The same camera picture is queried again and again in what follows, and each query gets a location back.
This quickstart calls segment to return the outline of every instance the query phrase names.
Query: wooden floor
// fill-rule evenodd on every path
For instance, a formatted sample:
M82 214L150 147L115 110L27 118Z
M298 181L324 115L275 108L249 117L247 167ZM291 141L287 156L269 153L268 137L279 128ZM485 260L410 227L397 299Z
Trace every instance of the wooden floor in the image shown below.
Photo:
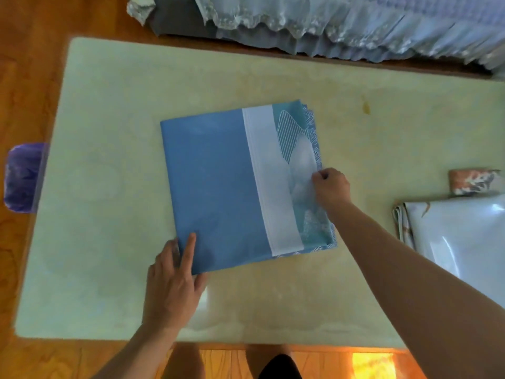
M47 139L56 113L66 48L75 36L114 38L175 46L251 51L233 43L185 38L159 39L126 14L127 0L0 0L0 159L13 146ZM416 62L394 67L429 68ZM442 64L442 72L461 72ZM0 377L87 378L125 342L52 341L17 338L12 328L22 283L29 216L0 207ZM203 346L207 378L250 377L243 350ZM405 351L294 346L306 379L424 378Z

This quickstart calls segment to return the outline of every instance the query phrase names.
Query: leg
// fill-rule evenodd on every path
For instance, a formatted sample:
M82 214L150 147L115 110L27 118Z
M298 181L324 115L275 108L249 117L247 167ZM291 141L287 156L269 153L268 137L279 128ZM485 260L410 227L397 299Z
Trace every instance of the leg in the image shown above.
M204 363L194 343L176 343L163 371L163 379L205 379Z
M291 351L287 345L248 345L245 350L245 357L249 364L249 370L251 371L253 379L258 379L263 369L269 364L272 359L279 355L291 356ZM284 373L283 377L300 377L296 365L290 363L289 358L281 359L279 361L281 367L274 367L274 370L270 372L277 373L277 368L281 369Z

